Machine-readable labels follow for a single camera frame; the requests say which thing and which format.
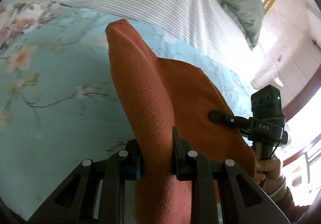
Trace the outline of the right forearm red sleeve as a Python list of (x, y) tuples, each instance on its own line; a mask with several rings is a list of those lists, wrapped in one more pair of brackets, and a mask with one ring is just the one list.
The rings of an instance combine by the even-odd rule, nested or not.
[(310, 208), (310, 205), (295, 205), (292, 193), (286, 184), (286, 178), (284, 176), (276, 180), (267, 179), (263, 187), (265, 193), (276, 203), (290, 223), (297, 223)]

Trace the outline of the right hand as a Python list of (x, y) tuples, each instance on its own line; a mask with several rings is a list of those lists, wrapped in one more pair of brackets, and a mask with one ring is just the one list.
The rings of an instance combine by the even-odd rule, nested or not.
[(276, 156), (272, 156), (272, 158), (268, 160), (260, 160), (261, 149), (256, 146), (253, 146), (252, 149), (257, 159), (255, 182), (257, 184), (265, 184), (265, 186), (281, 184), (284, 181), (281, 173), (281, 161)]

